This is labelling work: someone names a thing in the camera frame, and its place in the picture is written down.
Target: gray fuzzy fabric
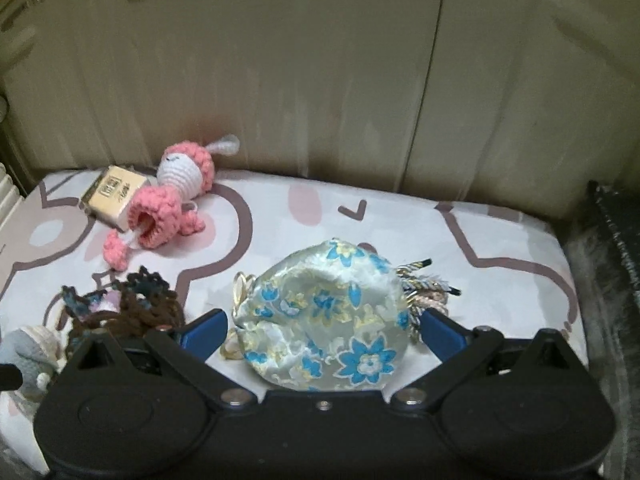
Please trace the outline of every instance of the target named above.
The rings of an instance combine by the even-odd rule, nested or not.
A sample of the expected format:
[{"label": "gray fuzzy fabric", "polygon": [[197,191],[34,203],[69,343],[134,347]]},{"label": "gray fuzzy fabric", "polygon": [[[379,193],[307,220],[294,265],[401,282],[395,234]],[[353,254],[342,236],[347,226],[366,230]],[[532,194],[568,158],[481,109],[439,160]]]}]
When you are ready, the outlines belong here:
[{"label": "gray fuzzy fabric", "polygon": [[0,438],[0,478],[2,480],[38,480],[42,476],[31,470]]},{"label": "gray fuzzy fabric", "polygon": [[16,365],[22,373],[22,386],[18,390],[27,400],[40,402],[44,392],[38,389],[38,375],[46,373],[50,377],[56,372],[55,362],[26,332],[15,330],[7,334],[0,344],[0,363]]},{"label": "gray fuzzy fabric", "polygon": [[565,252],[580,301],[590,372],[616,414],[605,478],[640,480],[640,202],[591,186]]}]

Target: gray fabric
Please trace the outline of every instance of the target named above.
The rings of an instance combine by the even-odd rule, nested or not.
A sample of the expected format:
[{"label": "gray fabric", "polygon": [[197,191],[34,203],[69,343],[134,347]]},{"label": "gray fabric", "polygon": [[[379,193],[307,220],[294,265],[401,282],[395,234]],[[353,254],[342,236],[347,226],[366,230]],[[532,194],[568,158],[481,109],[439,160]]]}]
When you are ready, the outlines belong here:
[{"label": "gray fabric", "polygon": [[0,438],[0,478],[2,480],[37,480],[42,476],[27,466],[23,460]]},{"label": "gray fabric", "polygon": [[592,186],[565,251],[580,301],[590,372],[616,414],[605,478],[640,480],[640,201]]}]

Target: floral satin pouch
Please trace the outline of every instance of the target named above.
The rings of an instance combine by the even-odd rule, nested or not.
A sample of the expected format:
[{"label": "floral satin pouch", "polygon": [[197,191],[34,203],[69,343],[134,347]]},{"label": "floral satin pouch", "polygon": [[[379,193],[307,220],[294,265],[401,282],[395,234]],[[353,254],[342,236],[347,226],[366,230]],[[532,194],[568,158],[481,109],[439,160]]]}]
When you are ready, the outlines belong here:
[{"label": "floral satin pouch", "polygon": [[444,306],[455,291],[412,275],[427,261],[396,269],[334,239],[290,254],[258,278],[240,274],[239,349],[265,380],[284,388],[381,389],[406,352],[416,309],[425,305],[415,300],[426,292],[428,306]]}]

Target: crocheted item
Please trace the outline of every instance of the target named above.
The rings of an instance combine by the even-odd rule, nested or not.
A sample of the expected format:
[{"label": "crocheted item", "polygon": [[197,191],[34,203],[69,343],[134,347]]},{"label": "crocheted item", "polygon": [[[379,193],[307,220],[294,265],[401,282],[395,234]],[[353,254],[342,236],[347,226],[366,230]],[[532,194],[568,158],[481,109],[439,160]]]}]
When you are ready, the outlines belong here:
[{"label": "crocheted item", "polygon": [[146,186],[138,190],[129,205],[129,229],[135,231],[151,219],[138,234],[138,243],[155,249],[173,238],[180,229],[182,200],[173,186]]},{"label": "crocheted item", "polygon": [[[172,154],[183,154],[187,155],[193,162],[196,163],[197,167],[200,169],[200,173],[202,174],[202,184],[200,185],[200,189],[198,192],[185,200],[190,200],[197,196],[198,194],[204,194],[211,190],[211,186],[213,186],[213,177],[215,176],[215,167],[213,165],[213,160],[211,160],[211,154],[207,151],[206,148],[197,144],[196,142],[189,142],[185,140],[184,142],[178,142],[178,144],[174,144],[173,146],[169,146],[166,150],[164,150],[164,155],[162,155],[161,166],[165,164],[165,162],[172,162],[168,160],[170,155]],[[158,182],[160,183],[161,172],[160,168],[158,170]]]},{"label": "crocheted item", "polygon": [[[164,151],[158,167],[159,185],[139,189],[129,205],[129,229],[140,247],[155,249],[178,233],[188,236],[204,230],[197,211],[183,210],[182,205],[211,190],[215,176],[211,154],[232,155],[238,147],[236,136],[226,136],[206,147],[186,140]],[[111,231],[102,247],[105,261],[115,270],[125,270],[130,244],[116,230]]]},{"label": "crocheted item", "polygon": [[72,316],[72,329],[65,349],[67,358],[97,329],[107,329],[116,338],[130,338],[142,337],[148,330],[159,326],[184,326],[184,314],[176,293],[157,272],[149,273],[145,267],[140,267],[139,272],[132,272],[127,276],[126,282],[116,280],[110,286],[113,290],[96,290],[82,298],[101,293],[105,293],[107,297],[117,291],[120,295],[119,312],[102,310],[82,319]]},{"label": "crocheted item", "polygon": [[58,336],[44,326],[19,328],[0,343],[0,363],[15,365],[22,374],[22,386],[9,396],[27,418],[33,418],[62,368],[61,357]]},{"label": "crocheted item", "polygon": [[119,312],[120,298],[121,293],[119,290],[110,290],[102,297],[100,303],[89,305],[89,310],[92,313],[104,311]]},{"label": "crocheted item", "polygon": [[182,236],[202,232],[204,228],[204,220],[198,216],[197,212],[191,210],[182,213],[182,217],[180,218],[180,234]]},{"label": "crocheted item", "polygon": [[106,290],[96,290],[85,296],[78,296],[75,287],[62,287],[62,300],[65,302],[67,313],[78,319],[88,317],[100,305],[105,294]]}]

